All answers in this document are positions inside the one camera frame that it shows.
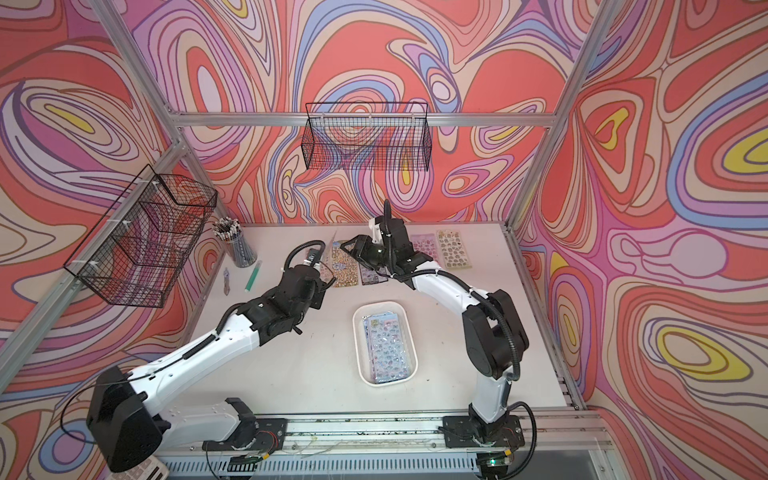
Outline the dark bonbon drop sticker sheet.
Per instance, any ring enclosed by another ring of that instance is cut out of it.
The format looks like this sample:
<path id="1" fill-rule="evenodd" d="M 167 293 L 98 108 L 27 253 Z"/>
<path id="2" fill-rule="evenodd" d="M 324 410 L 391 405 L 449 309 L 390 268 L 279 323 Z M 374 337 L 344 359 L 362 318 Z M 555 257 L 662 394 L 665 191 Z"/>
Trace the dark bonbon drop sticker sheet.
<path id="1" fill-rule="evenodd" d="M 367 268 L 363 265 L 359 266 L 360 280 L 363 286 L 376 285 L 388 281 L 388 277 L 379 274 L 377 271 Z"/>

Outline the purple pink sticker sheet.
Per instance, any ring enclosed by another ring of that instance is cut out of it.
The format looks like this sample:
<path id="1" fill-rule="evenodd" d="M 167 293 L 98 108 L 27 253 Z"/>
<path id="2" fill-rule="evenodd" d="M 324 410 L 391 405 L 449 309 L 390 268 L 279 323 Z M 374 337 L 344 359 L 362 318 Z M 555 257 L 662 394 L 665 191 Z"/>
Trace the purple pink sticker sheet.
<path id="1" fill-rule="evenodd" d="M 437 237 L 435 233 L 414 234 L 411 237 L 411 243 L 415 251 L 419 251 L 430 256 L 436 262 L 440 261 Z"/>

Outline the green panda sticker sheet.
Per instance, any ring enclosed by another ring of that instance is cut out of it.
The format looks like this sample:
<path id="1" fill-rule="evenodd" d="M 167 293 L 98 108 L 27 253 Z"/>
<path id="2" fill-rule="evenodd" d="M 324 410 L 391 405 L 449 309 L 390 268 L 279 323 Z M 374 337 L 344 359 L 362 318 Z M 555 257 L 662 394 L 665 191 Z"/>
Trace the green panda sticker sheet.
<path id="1" fill-rule="evenodd" d="M 331 269 L 336 278 L 334 287 L 354 287 L 359 285 L 359 269 L 356 261 L 335 241 L 331 250 Z"/>

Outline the green beige sticker sheet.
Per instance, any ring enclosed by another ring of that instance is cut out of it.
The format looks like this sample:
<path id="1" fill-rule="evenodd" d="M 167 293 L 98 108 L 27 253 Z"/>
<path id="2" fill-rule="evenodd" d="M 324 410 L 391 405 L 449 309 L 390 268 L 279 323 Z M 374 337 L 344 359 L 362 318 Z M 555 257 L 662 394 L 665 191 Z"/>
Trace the green beige sticker sheet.
<path id="1" fill-rule="evenodd" d="M 471 267 L 467 249 L 459 231 L 438 230 L 437 244 L 442 259 L 441 265 L 444 268 L 458 270 Z"/>

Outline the white plastic storage box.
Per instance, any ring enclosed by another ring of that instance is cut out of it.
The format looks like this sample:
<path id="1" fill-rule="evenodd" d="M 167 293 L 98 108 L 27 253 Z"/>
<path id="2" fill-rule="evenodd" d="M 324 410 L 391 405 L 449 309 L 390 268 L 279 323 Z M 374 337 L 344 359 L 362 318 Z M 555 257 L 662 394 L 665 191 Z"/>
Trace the white plastic storage box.
<path id="1" fill-rule="evenodd" d="M 418 371 L 418 356 L 407 314 L 395 301 L 366 304 L 352 317 L 358 373 L 379 388 L 409 381 Z"/>

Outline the light blue sticker sheet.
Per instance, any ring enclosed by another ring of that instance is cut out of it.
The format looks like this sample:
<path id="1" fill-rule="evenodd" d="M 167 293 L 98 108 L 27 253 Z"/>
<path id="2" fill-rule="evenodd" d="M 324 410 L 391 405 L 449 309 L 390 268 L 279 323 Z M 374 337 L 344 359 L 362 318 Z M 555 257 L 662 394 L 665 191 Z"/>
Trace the light blue sticker sheet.
<path id="1" fill-rule="evenodd" d="M 409 354 L 399 317 L 391 311 L 363 320 L 374 384 L 405 380 L 411 375 Z"/>

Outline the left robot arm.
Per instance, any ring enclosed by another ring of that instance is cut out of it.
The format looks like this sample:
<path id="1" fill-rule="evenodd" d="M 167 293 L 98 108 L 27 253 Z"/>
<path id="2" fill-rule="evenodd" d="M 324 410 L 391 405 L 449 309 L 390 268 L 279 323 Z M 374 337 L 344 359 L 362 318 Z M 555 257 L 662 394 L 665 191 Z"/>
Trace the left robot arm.
<path id="1" fill-rule="evenodd" d="M 237 397 L 173 411 L 181 393 L 240 355 L 297 332 L 309 309 L 320 309 L 329 283 L 317 266 L 326 244 L 310 240 L 290 251 L 277 286 L 228 307 L 216 327 L 177 350 L 129 372 L 113 366 L 92 386 L 87 443 L 113 473 L 139 466 L 164 447 L 201 442 L 250 448 L 259 435 L 255 414 Z"/>

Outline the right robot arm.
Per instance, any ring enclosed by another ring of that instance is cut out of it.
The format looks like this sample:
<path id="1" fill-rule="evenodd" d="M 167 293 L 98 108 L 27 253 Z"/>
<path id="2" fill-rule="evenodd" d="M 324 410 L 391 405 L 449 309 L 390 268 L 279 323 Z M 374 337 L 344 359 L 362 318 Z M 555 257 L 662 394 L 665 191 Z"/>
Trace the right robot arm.
<path id="1" fill-rule="evenodd" d="M 461 317 L 467 356 L 478 373 L 468 413 L 445 416 L 438 430 L 448 448 L 500 448 L 485 462 L 496 467 L 524 447 L 524 431 L 513 413 L 523 402 L 508 403 L 511 386 L 521 376 L 521 361 L 530 342 L 511 296 L 504 290 L 487 292 L 470 286 L 445 270 L 432 256 L 417 250 L 405 222 L 384 212 L 369 222 L 371 233 L 340 244 L 359 265 L 431 297 Z"/>

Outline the green marker pen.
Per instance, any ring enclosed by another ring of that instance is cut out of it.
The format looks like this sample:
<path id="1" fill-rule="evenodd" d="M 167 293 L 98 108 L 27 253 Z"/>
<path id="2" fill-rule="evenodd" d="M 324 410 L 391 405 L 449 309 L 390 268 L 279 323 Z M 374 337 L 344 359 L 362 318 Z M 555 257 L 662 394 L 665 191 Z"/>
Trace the green marker pen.
<path id="1" fill-rule="evenodd" d="M 248 280 L 246 282 L 246 285 L 245 285 L 245 291 L 246 292 L 250 292 L 252 290 L 253 285 L 255 284 L 257 276 L 258 276 L 258 274 L 260 272 L 261 265 L 262 265 L 262 261 L 261 260 L 257 260 L 254 263 L 253 269 L 252 269 L 252 271 L 250 273 L 250 276 L 249 276 L 249 278 L 248 278 Z"/>

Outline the blue grey pen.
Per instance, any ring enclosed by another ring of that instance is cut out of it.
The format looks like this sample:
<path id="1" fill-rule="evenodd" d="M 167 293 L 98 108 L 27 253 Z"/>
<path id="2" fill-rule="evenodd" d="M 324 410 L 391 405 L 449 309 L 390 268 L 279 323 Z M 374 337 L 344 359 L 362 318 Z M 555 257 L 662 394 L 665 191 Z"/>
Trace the blue grey pen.
<path id="1" fill-rule="evenodd" d="M 230 272 L 228 268 L 225 267 L 223 271 L 223 293 L 225 296 L 228 296 L 230 294 L 230 291 L 231 291 Z"/>

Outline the mesh pen cup with pens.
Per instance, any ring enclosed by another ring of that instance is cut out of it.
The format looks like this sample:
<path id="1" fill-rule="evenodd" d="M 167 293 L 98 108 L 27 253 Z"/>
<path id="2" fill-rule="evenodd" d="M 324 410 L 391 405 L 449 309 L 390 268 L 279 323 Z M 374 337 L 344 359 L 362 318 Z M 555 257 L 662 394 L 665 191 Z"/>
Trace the mesh pen cup with pens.
<path id="1" fill-rule="evenodd" d="M 246 268 L 257 261 L 257 255 L 248 244 L 238 220 L 230 217 L 216 220 L 214 234 L 224 243 L 236 267 Z"/>

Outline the white keypad device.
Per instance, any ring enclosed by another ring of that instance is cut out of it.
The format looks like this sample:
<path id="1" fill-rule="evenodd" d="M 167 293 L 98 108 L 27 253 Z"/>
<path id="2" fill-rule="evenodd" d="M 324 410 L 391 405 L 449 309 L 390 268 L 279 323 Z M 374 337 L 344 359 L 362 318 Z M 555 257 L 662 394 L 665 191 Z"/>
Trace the white keypad device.
<path id="1" fill-rule="evenodd" d="M 120 473 L 111 473 L 108 480 L 165 480 L 170 475 L 169 468 L 158 458 L 151 456 L 141 464 Z"/>

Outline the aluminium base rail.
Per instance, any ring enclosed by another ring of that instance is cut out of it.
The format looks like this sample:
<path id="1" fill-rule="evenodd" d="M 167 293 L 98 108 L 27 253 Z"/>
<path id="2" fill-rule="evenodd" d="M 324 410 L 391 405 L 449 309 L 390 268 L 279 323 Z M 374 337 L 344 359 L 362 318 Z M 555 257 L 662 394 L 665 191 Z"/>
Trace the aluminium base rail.
<path id="1" fill-rule="evenodd" d="M 606 423 L 594 411 L 515 410 L 525 437 L 511 465 L 524 479 L 626 479 Z M 447 446 L 439 411 L 290 415 L 282 446 L 254 465 L 234 465 L 235 451 L 205 452 L 200 443 L 160 450 L 171 479 L 396 479 L 479 477 L 482 447 Z"/>

